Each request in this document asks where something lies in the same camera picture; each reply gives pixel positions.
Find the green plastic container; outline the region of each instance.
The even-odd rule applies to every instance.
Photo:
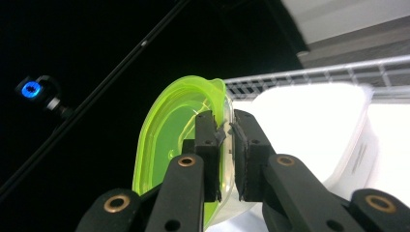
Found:
[[[232,108],[221,79],[182,77],[157,98],[142,126],[138,140],[132,190],[143,194],[160,184],[169,162],[182,151],[184,139],[195,137],[195,116],[212,110],[219,126],[228,128]],[[231,140],[221,147],[220,182],[222,199],[233,189]],[[222,203],[205,203],[204,227],[208,227]]]

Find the camera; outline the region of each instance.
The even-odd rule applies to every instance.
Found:
[[[63,119],[73,114],[70,108],[61,104],[61,87],[50,75],[41,75],[37,79],[27,76],[15,87],[15,91],[26,100],[42,105]]]

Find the dark background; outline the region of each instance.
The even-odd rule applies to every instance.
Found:
[[[48,138],[63,123],[20,98],[14,91],[19,81],[52,75],[64,104],[75,109],[175,3],[0,4],[3,185],[42,144],[51,144]],[[55,146],[36,154],[37,165],[15,188],[7,188],[0,231],[73,231],[99,195],[131,187],[139,130],[167,85],[190,74],[225,79],[300,69],[295,54],[304,44],[292,26],[277,1],[191,1],[94,104],[81,109],[84,115],[52,141]]]

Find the white surface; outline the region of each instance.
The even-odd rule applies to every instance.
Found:
[[[307,44],[410,15],[409,0],[282,0]]]
[[[299,158],[348,199],[365,186],[377,155],[366,123],[371,96],[370,88],[348,83],[286,86],[263,92],[249,110],[277,154]]]
[[[250,101],[235,101],[234,108],[248,111]],[[371,104],[368,117],[379,138],[379,156],[367,188],[383,190],[410,207],[410,105]],[[268,231],[257,204],[250,211],[210,227],[207,232]]]

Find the circular hole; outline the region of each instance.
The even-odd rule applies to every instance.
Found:
[[[183,157],[178,159],[178,164],[180,164],[180,166],[192,166],[195,164],[195,159],[192,157]]]
[[[392,214],[396,211],[395,204],[384,196],[368,195],[365,200],[369,206],[378,211],[388,214]]]
[[[192,163],[192,159],[182,159],[182,160],[181,160],[181,163],[183,163],[183,164],[190,164],[190,163]]]
[[[109,205],[110,205],[111,207],[120,207],[120,206],[122,206],[123,204],[124,204],[124,200],[121,199],[121,198],[114,199],[114,200],[112,200],[112,201],[109,203]]]
[[[289,159],[289,158],[282,158],[280,161],[283,162],[283,163],[286,163],[286,164],[292,163],[292,160]]]
[[[288,157],[278,157],[277,161],[279,164],[284,165],[284,166],[291,166],[295,164],[295,161]]]
[[[126,209],[130,205],[130,198],[125,194],[111,196],[105,201],[103,207],[109,213],[117,213]]]
[[[36,88],[34,88],[33,86],[28,86],[27,88],[26,88],[26,90],[28,91],[28,92],[30,92],[30,93],[34,93],[34,92],[36,92]]]
[[[177,231],[181,227],[181,223],[178,220],[169,220],[165,224],[166,231]]]
[[[386,208],[386,209],[389,208],[389,205],[385,201],[383,201],[379,198],[371,198],[371,202],[373,202],[374,204],[376,204],[376,205],[378,205],[382,208]]]
[[[343,226],[335,220],[328,220],[326,224],[334,231],[344,231]]]

